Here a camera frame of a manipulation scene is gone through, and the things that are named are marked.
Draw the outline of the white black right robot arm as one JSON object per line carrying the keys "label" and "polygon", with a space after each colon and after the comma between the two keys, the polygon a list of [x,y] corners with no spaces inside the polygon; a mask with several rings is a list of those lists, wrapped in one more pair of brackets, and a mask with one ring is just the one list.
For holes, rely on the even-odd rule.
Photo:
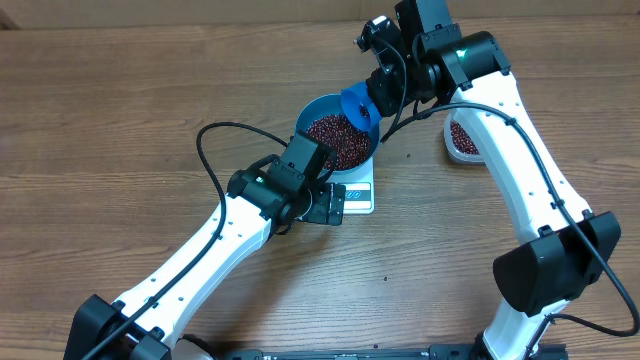
{"label": "white black right robot arm", "polygon": [[541,359],[539,341],[566,305],[608,271],[621,236],[616,217],[594,214],[571,187],[537,133],[510,62],[486,31],[463,35],[442,1],[402,1],[394,18],[368,21],[356,44],[379,66],[345,98],[361,129],[425,104],[444,111],[470,136],[514,224],[518,246],[493,274],[502,302],[469,349],[472,359]]}

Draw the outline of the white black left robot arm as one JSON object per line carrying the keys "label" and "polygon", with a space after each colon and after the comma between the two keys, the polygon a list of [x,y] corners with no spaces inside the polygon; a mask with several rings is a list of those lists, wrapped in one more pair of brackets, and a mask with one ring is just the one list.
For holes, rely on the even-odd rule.
{"label": "white black left robot arm", "polygon": [[246,257],[297,222],[338,226],[345,188],[330,182],[327,145],[299,132],[283,154],[267,155],[218,185],[218,207],[148,278],[107,302],[91,296],[76,311],[67,359],[202,357],[181,336],[204,301]]}

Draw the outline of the blue plastic scoop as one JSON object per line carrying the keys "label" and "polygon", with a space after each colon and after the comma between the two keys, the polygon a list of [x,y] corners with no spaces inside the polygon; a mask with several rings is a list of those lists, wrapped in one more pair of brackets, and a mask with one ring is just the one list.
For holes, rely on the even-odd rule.
{"label": "blue plastic scoop", "polygon": [[365,82],[342,89],[340,104],[347,119],[360,131],[370,131],[382,120],[382,115],[368,94]]}

